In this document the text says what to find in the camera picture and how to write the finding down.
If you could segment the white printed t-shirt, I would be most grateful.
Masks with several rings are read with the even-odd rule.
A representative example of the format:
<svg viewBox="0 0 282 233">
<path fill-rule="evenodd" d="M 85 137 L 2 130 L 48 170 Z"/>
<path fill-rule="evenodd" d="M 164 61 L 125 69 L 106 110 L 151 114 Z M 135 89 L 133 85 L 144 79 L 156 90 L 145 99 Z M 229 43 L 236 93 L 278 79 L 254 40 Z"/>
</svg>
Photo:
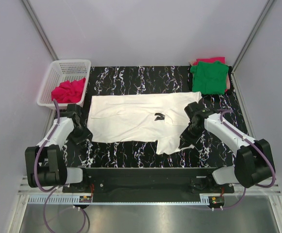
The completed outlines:
<svg viewBox="0 0 282 233">
<path fill-rule="evenodd" d="M 200 92 L 93 96 L 87 126 L 94 142 L 157 142 L 156 154 L 173 154 L 189 123 L 184 108 L 200 100 Z"/>
</svg>

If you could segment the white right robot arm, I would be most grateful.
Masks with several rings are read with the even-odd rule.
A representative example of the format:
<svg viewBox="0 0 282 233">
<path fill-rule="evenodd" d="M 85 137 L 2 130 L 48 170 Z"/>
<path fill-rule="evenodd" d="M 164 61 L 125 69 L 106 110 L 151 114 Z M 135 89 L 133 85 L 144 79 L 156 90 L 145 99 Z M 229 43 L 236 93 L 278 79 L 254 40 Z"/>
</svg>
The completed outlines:
<svg viewBox="0 0 282 233">
<path fill-rule="evenodd" d="M 238 183 L 244 188 L 270 188 L 275 184 L 276 172 L 270 144 L 265 139 L 254 139 L 231 123 L 224 115 L 227 109 L 201 107 L 197 102 L 188 104 L 185 113 L 187 128 L 180 136 L 180 146 L 195 145 L 208 131 L 220 139 L 234 153 L 234 165 L 217 168 L 211 174 L 215 184 Z"/>
</svg>

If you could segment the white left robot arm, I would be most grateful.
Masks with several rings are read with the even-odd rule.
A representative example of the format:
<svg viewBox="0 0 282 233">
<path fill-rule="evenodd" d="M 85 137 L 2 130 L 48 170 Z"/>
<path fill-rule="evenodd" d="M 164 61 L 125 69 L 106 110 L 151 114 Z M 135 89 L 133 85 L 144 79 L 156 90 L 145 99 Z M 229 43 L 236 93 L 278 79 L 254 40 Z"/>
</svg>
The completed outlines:
<svg viewBox="0 0 282 233">
<path fill-rule="evenodd" d="M 43 192 L 47 192 L 45 188 L 49 186 L 84 182 L 83 168 L 66 167 L 63 145 L 70 140 L 81 146 L 93 137 L 82 117 L 81 106 L 68 104 L 64 112 L 57 113 L 59 115 L 43 140 L 25 150 L 28 185 Z"/>
</svg>

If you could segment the folded green t-shirt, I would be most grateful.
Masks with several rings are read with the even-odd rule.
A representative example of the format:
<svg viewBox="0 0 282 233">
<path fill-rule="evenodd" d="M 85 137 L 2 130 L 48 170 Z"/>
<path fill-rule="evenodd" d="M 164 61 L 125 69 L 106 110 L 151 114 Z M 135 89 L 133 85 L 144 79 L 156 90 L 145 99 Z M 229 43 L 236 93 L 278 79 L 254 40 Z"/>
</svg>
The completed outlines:
<svg viewBox="0 0 282 233">
<path fill-rule="evenodd" d="M 223 95 L 227 89 L 229 67 L 220 61 L 198 62 L 190 67 L 193 75 L 192 91 L 203 95 Z"/>
</svg>

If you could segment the crumpled pink t-shirt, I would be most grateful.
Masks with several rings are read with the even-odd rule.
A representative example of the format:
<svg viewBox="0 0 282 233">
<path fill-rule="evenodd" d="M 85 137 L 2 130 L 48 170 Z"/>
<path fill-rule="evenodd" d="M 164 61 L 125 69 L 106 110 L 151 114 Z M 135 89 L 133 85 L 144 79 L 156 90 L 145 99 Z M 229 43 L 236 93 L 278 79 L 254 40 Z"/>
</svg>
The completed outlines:
<svg viewBox="0 0 282 233">
<path fill-rule="evenodd" d="M 58 103 L 78 103 L 82 98 L 85 81 L 86 79 L 83 78 L 60 83 L 52 90 L 51 100 L 56 100 Z"/>
</svg>

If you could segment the folded peach t-shirt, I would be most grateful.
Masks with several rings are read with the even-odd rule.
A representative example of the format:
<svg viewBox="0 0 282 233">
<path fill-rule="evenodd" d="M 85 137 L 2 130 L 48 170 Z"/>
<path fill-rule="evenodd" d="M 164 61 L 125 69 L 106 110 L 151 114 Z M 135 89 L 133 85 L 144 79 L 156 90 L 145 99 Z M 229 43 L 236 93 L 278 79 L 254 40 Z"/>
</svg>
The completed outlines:
<svg viewBox="0 0 282 233">
<path fill-rule="evenodd" d="M 226 77 L 226 89 L 225 92 L 227 92 L 228 90 L 230 90 L 231 88 L 231 81 L 230 81 L 230 76 L 229 73 L 227 73 L 227 77 Z"/>
</svg>

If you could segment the folded red t-shirt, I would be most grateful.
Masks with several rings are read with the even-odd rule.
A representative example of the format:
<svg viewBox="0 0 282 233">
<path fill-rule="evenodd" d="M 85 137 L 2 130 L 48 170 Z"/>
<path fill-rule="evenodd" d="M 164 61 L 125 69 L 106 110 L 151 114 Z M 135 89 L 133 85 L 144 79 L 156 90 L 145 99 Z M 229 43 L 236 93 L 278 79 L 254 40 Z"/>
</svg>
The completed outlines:
<svg viewBox="0 0 282 233">
<path fill-rule="evenodd" d="M 199 62 L 205 62 L 205 63 L 214 63 L 216 61 L 219 61 L 221 63 L 225 63 L 225 57 L 212 57 L 212 58 L 198 58 L 195 61 L 192 61 L 190 63 L 191 66 L 196 66 Z"/>
</svg>

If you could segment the right controller board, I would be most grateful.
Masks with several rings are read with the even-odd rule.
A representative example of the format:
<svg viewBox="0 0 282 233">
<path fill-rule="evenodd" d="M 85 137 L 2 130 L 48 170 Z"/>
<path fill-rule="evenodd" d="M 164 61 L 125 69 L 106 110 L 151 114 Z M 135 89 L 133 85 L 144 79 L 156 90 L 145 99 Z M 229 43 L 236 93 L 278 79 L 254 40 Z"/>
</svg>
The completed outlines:
<svg viewBox="0 0 282 233">
<path fill-rule="evenodd" d="M 225 203 L 225 198 L 224 198 L 223 196 L 211 197 L 211 198 L 210 198 L 210 203 L 211 203 L 211 204 L 217 204 L 217 205 L 224 205 L 224 203 Z"/>
</svg>

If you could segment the controller board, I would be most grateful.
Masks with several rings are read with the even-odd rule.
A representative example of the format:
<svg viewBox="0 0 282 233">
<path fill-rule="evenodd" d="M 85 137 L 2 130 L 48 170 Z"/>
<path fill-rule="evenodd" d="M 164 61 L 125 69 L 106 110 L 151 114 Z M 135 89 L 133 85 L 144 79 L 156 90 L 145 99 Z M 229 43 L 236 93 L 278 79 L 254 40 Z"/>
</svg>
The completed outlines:
<svg viewBox="0 0 282 233">
<path fill-rule="evenodd" d="M 224 205 L 224 203 L 225 203 L 225 198 L 224 198 L 223 196 L 211 197 L 211 198 L 210 198 L 210 203 L 211 203 L 211 204 L 217 204 L 217 205 Z"/>
<path fill-rule="evenodd" d="M 91 196 L 80 196 L 79 202 L 81 202 L 81 203 L 91 203 L 92 197 Z"/>
</svg>

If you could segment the left controller board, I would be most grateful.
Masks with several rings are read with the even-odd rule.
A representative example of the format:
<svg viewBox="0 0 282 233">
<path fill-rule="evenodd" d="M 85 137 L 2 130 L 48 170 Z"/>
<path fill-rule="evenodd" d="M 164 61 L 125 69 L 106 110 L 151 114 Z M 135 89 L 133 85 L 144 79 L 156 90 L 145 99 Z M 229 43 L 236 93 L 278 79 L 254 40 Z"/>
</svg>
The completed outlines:
<svg viewBox="0 0 282 233">
<path fill-rule="evenodd" d="M 81 202 L 81 203 L 91 203 L 92 197 L 91 196 L 80 196 L 79 202 Z"/>
</svg>

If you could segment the white plastic basket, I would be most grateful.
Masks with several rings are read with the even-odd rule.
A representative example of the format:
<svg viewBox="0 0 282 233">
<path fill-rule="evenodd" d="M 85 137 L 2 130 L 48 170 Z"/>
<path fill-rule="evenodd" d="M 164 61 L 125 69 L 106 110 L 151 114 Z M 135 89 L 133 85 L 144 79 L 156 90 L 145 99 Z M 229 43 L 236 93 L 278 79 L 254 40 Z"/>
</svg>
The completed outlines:
<svg viewBox="0 0 282 233">
<path fill-rule="evenodd" d="M 83 88 L 78 101 L 75 104 L 83 106 L 86 89 L 89 81 L 91 69 L 91 61 L 86 59 L 67 59 L 53 61 L 41 84 L 41 88 L 37 96 L 37 104 L 39 106 L 55 109 L 52 101 L 52 91 L 61 84 L 73 82 L 82 82 Z"/>
</svg>

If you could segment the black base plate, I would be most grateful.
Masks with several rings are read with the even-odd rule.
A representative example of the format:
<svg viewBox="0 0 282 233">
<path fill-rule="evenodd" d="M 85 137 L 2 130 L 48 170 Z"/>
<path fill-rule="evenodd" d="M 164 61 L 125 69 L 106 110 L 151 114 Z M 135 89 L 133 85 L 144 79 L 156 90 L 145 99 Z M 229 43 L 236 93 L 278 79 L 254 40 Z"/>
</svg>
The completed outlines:
<svg viewBox="0 0 282 233">
<path fill-rule="evenodd" d="M 218 185 L 213 168 L 86 168 L 84 182 L 65 193 L 93 192 L 94 203 L 199 202 L 201 194 L 232 194 L 231 183 Z"/>
</svg>

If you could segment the aluminium rail frame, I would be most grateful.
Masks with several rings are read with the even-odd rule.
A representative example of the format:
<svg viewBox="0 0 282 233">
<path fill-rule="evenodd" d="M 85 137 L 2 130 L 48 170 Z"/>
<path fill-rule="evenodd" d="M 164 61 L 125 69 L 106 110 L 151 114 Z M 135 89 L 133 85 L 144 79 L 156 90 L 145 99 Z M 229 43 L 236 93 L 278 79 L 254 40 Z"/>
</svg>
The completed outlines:
<svg viewBox="0 0 282 233">
<path fill-rule="evenodd" d="M 236 188 L 211 210 L 212 195 L 187 201 L 187 193 L 120 189 L 99 202 L 78 194 L 21 194 L 11 233 L 282 233 L 282 203 L 275 194 Z"/>
</svg>

